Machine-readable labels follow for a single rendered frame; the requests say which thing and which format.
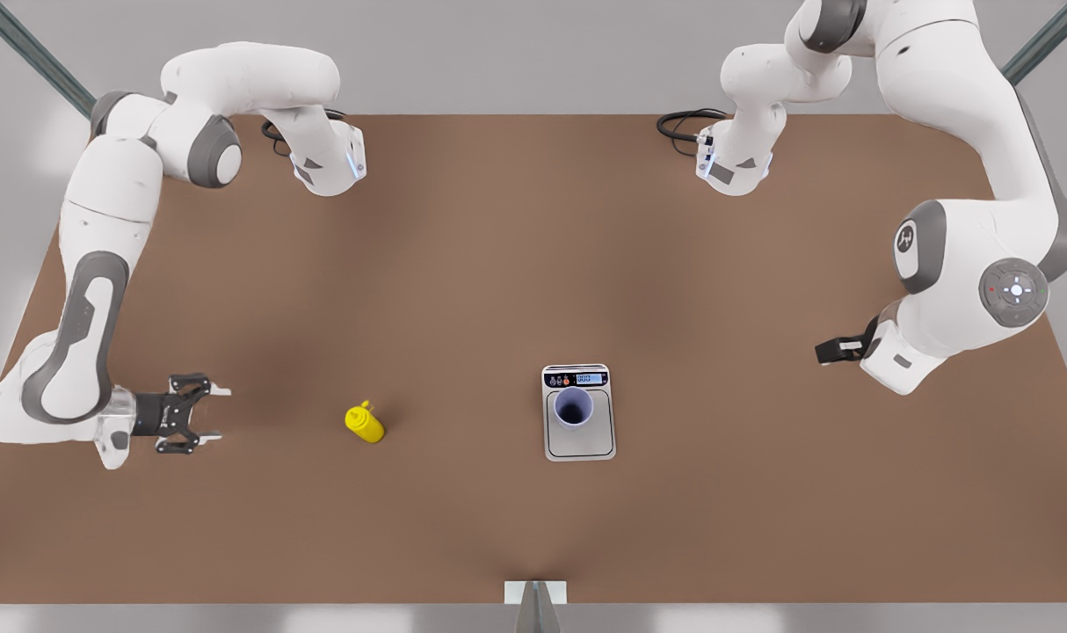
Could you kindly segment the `grey digital kitchen scale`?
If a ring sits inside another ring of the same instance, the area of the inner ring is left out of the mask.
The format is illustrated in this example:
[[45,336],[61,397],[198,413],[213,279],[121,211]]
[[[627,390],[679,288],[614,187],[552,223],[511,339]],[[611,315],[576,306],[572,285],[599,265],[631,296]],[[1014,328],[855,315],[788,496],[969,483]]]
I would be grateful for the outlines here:
[[[551,405],[556,393],[566,386],[579,386],[591,393],[594,412],[579,428],[559,425]],[[614,381],[603,364],[550,365],[541,370],[542,409],[544,409],[544,449],[551,462],[601,461],[614,458]]]

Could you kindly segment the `pale blue cup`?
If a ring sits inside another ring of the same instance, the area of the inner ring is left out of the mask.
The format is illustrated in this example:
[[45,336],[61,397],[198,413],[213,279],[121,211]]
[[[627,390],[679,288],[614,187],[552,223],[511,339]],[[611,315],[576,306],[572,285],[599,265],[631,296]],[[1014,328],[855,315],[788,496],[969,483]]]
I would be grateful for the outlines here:
[[556,399],[551,405],[554,416],[562,427],[579,428],[591,420],[594,412],[594,401],[591,393],[579,386],[566,386],[556,393]]

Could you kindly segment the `silver frame post with foot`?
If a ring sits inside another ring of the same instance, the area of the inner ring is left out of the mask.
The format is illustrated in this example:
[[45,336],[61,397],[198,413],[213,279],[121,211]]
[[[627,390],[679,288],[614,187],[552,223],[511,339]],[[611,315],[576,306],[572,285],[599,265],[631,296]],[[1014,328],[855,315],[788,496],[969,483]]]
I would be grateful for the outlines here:
[[508,580],[503,582],[503,602],[519,606],[516,633],[561,633],[556,608],[567,604],[567,582]]

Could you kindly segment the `yellow sauce bottle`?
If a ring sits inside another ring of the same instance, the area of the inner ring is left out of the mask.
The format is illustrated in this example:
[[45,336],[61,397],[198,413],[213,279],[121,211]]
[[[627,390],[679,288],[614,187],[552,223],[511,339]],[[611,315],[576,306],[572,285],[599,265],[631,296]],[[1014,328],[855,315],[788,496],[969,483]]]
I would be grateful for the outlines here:
[[345,413],[344,422],[350,432],[356,433],[365,442],[380,442],[386,433],[384,425],[375,417],[373,406],[368,400],[352,406]]

